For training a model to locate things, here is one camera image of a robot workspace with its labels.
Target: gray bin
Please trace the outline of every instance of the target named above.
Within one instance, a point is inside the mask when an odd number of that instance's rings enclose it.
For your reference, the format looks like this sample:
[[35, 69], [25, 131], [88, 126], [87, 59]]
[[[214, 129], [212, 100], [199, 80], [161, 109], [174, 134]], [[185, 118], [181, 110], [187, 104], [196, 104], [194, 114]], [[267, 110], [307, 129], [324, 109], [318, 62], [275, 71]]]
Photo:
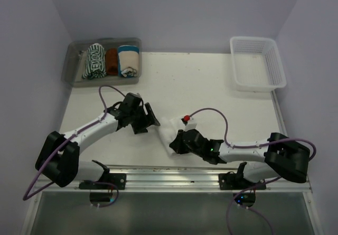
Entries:
[[[84, 69], [80, 69], [80, 61], [82, 53], [85, 52], [89, 46], [94, 43], [101, 44], [105, 50], [117, 49], [122, 45], [133, 45], [139, 48], [139, 71], [138, 75], [133, 78], [122, 78], [119, 76], [105, 76], [98, 79], [82, 79]], [[141, 40], [138, 38], [123, 38], [123, 39], [98, 39], [89, 41], [74, 41], [69, 44], [67, 54], [65, 56], [62, 81], [69, 83], [73, 87], [92, 87], [100, 86], [102, 84], [121, 85], [121, 84], [136, 84], [142, 73], [142, 50]]]

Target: gray wall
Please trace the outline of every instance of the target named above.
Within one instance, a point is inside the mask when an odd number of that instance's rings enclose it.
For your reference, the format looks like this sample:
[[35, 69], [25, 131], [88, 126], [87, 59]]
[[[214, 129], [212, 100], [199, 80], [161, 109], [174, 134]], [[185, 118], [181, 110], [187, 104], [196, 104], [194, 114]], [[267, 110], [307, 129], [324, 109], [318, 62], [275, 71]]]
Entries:
[[297, 0], [53, 0], [74, 40], [136, 36], [145, 51], [229, 52], [275, 38]]
[[60, 77], [70, 42], [52, 0], [0, 0], [0, 233], [19, 234], [22, 196], [47, 133], [57, 130], [69, 91]]
[[298, 0], [277, 42], [287, 76], [277, 92], [289, 135], [313, 140], [309, 177], [327, 234], [336, 234], [338, 0]]

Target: white basket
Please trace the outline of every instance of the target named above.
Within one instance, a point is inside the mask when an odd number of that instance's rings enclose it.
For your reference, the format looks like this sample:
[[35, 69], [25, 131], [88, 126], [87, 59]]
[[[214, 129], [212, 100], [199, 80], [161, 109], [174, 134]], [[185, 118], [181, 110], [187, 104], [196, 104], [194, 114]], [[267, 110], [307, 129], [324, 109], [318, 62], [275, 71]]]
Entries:
[[236, 89], [267, 92], [286, 85], [277, 44], [272, 39], [236, 36], [230, 39]]

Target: plastic container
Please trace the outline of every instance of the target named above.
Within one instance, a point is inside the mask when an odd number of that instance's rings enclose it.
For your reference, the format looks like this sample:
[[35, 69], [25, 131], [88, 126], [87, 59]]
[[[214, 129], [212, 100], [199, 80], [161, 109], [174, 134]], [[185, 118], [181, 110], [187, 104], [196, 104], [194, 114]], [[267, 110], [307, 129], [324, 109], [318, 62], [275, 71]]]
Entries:
[[272, 39], [230, 39], [234, 83], [240, 91], [270, 92], [286, 85], [277, 44]]
[[[133, 78], [123, 78], [119, 76], [105, 76], [97, 79], [82, 79], [82, 73], [85, 69], [85, 64], [80, 65], [82, 55], [86, 53], [88, 47], [94, 43], [101, 44], [105, 50], [118, 48], [121, 45], [134, 45], [139, 48], [139, 71], [138, 75]], [[121, 85], [121, 84], [136, 84], [142, 73], [142, 50], [141, 40], [138, 38], [125, 39], [98, 39], [89, 41], [74, 41], [69, 44], [67, 54], [65, 56], [62, 80], [69, 83], [73, 87], [92, 87], [102, 84]]]

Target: red object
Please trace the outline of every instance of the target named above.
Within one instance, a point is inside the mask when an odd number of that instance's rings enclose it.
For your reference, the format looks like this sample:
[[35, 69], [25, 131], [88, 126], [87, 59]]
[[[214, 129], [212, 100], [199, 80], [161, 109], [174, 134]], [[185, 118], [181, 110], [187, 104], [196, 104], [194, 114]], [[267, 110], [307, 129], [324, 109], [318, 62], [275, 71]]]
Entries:
[[184, 117], [183, 117], [183, 120], [184, 120], [185, 122], [187, 122], [188, 120], [190, 120], [190, 116], [189, 116], [189, 115], [184, 116]]

